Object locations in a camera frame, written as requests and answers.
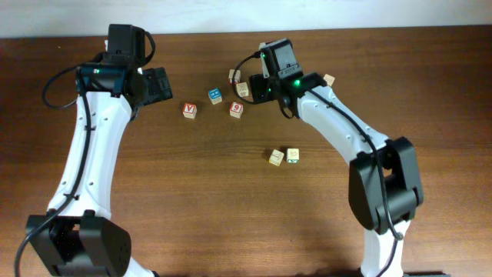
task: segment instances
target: wooden table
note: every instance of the wooden table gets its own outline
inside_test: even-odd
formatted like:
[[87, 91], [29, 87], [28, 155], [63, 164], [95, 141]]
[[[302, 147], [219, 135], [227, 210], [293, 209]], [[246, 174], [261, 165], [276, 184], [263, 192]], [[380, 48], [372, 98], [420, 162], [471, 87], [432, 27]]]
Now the wooden table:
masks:
[[[347, 165], [312, 127], [274, 103], [228, 114], [228, 70], [259, 42], [288, 37], [305, 72], [336, 77], [334, 90], [365, 122], [415, 145], [425, 203], [405, 238], [406, 272], [492, 275], [492, 27], [156, 35], [174, 99], [143, 108], [121, 141], [112, 221], [133, 256], [162, 275], [304, 275], [356, 269], [363, 229], [347, 200]], [[65, 166], [75, 109], [46, 108], [45, 82], [92, 58], [104, 38], [0, 40], [0, 276], [28, 215], [43, 214]], [[246, 64], [243, 79], [259, 73]], [[207, 91], [219, 87], [224, 102]], [[75, 97], [74, 76], [49, 92]], [[181, 114], [198, 105], [195, 120]], [[267, 161], [301, 150], [301, 163]], [[29, 246], [23, 276], [46, 276]]]

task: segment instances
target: small cube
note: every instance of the small cube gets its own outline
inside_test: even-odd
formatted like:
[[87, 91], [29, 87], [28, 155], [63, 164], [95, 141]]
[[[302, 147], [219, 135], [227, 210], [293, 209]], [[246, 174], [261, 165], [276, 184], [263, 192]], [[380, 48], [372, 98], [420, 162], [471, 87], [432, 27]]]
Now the small cube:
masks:
[[[229, 70], [229, 84], [232, 84], [232, 75], [234, 74], [234, 69]], [[241, 71], [236, 72], [236, 76], [234, 78], [234, 84], [239, 83], [241, 80]]]
[[242, 104], [233, 102], [229, 113], [231, 114], [231, 116], [234, 116], [235, 118], [241, 118], [241, 115], [243, 114], [243, 110], [244, 109]]
[[299, 163], [299, 149], [287, 149], [287, 163]]
[[222, 102], [222, 94], [218, 88], [214, 88], [211, 91], [209, 91], [208, 97], [209, 97], [210, 101], [212, 101], [212, 104], [214, 104], [214, 105]]
[[271, 153], [271, 156], [270, 156], [270, 163], [272, 165], [276, 165], [276, 166], [280, 166], [280, 164], [282, 163], [282, 160], [284, 159], [284, 153], [278, 151], [278, 150], [274, 150], [272, 153]]
[[332, 86], [333, 82], [335, 82], [335, 77], [330, 76], [328, 74], [325, 74], [323, 79], [326, 81], [326, 83], [328, 83], [329, 86]]
[[236, 85], [236, 90], [238, 91], [239, 96], [246, 97], [249, 95], [248, 84], [246, 82], [242, 82]]
[[183, 115], [185, 116], [185, 118], [194, 119], [194, 117], [197, 115], [197, 106], [195, 104], [184, 104]]

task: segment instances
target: robotic arm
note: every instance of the robotic arm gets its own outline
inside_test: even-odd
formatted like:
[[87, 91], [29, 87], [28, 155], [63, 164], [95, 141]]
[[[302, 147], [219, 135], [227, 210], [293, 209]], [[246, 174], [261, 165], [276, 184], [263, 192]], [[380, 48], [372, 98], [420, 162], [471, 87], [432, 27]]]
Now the robotic arm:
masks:
[[[145, 36], [152, 45], [147, 57]], [[141, 70], [154, 52], [148, 32], [110, 25], [107, 51], [77, 67], [77, 122], [65, 171], [47, 215], [29, 216], [26, 226], [25, 243], [52, 275], [158, 276], [131, 257], [130, 235], [110, 221], [111, 180], [126, 125], [140, 107], [172, 98], [163, 68]]]
[[[412, 144], [377, 132], [345, 107], [322, 77], [304, 75], [290, 40], [261, 43], [235, 70], [250, 58], [261, 59], [263, 73], [250, 77], [253, 102], [242, 100], [277, 101], [286, 117], [288, 109], [291, 117], [315, 127], [349, 164], [349, 203], [365, 228], [361, 274], [403, 276], [403, 236], [424, 200]], [[383, 167], [391, 169], [389, 176]]]

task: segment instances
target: wooden block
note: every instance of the wooden block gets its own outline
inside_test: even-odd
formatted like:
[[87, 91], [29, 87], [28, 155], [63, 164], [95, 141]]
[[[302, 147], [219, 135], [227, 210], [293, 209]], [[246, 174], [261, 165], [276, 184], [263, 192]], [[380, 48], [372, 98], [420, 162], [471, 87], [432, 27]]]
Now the wooden block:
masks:
[[[234, 74], [234, 69], [229, 70], [229, 84], [232, 84], [232, 75], [233, 74]], [[234, 84], [239, 83], [240, 80], [241, 80], [241, 71], [238, 70], [236, 72], [236, 76], [234, 78]]]
[[184, 104], [183, 115], [185, 118], [194, 119], [197, 116], [197, 106], [195, 104]]
[[241, 115], [243, 114], [243, 110], [244, 107], [242, 104], [233, 102], [229, 113], [231, 114], [231, 116], [234, 116], [235, 118], [241, 118]]
[[287, 149], [287, 163], [299, 163], [299, 149]]
[[270, 156], [270, 163], [272, 165], [276, 165], [276, 166], [280, 166], [280, 164], [282, 163], [282, 160], [284, 159], [284, 153], [278, 151], [278, 150], [274, 150], [272, 153], [271, 153], [271, 156]]
[[209, 91], [208, 97], [209, 97], [210, 101], [212, 101], [212, 104], [214, 104], [214, 105], [222, 102], [222, 94], [218, 88], [214, 88], [211, 91]]
[[330, 76], [328, 74], [325, 74], [323, 79], [326, 81], [326, 83], [328, 83], [329, 86], [332, 86], [333, 82], [335, 82], [335, 77]]
[[236, 90], [241, 97], [246, 97], [249, 95], [249, 89], [247, 82], [242, 82], [236, 85]]

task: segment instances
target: white wall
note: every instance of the white wall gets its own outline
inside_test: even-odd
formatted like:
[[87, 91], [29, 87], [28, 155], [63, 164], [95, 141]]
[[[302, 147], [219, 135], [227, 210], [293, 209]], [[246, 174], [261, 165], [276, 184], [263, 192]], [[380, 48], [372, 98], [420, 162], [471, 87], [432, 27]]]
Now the white wall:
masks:
[[3, 0], [0, 37], [492, 24], [492, 0]]

